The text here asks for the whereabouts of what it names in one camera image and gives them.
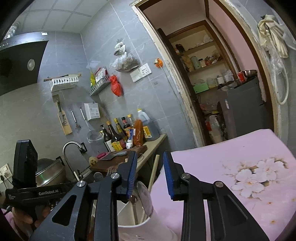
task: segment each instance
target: sink faucet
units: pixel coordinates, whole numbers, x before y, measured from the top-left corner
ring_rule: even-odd
[[[68,158],[67,158],[67,156],[66,156],[66,147],[67,147],[68,145],[70,145],[70,144],[75,144],[76,146],[78,146],[78,150],[80,151],[81,154],[87,152],[87,149],[86,149],[86,146],[85,146],[85,144],[84,144],[83,142],[82,142],[81,144],[79,144],[79,143],[76,142],[76,141],[69,141],[69,142],[67,142],[67,143],[64,145],[64,147],[63,147],[63,156],[64,156],[64,159],[65,159],[65,161],[66,161],[68,167],[70,168],[70,170],[71,170],[71,172],[72,172],[74,178],[76,178],[76,176],[75,176],[75,174],[74,174],[74,170],[72,169],[72,167],[71,167],[71,165],[70,165],[70,163],[69,163],[69,160],[68,160]],[[80,175],[80,172],[78,172],[78,175],[79,175],[79,176],[78,176],[79,179],[83,178],[83,176]]]

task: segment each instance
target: human hand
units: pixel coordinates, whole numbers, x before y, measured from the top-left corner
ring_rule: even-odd
[[[50,213],[50,208],[45,207],[42,211],[42,218],[35,221],[34,223],[35,227],[38,227],[42,223],[42,221],[49,215],[49,213]],[[14,208],[14,207],[12,208],[12,214],[13,214],[13,220],[15,222],[15,225],[18,226],[23,233],[27,234],[28,224],[33,223],[32,217],[27,213],[25,213],[24,211],[22,211],[21,209]]]

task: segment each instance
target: red plastic bag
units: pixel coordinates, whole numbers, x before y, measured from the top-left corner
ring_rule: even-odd
[[[111,82],[112,92],[117,96],[121,96],[122,95],[122,87],[121,87],[121,84],[118,82],[116,75],[112,75],[109,80]]]

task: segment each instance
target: range hood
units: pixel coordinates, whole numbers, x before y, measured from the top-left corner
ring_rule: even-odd
[[[42,32],[15,35],[0,43],[0,96],[37,83],[48,42]]]

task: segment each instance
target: pink blanket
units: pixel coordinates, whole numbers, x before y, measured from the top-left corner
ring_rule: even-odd
[[[219,144],[172,153],[199,180],[224,182],[274,241],[296,210],[296,160],[271,130],[258,130]],[[180,238],[183,202],[168,195],[164,169],[151,191],[153,206]],[[207,240],[210,240],[208,210]]]

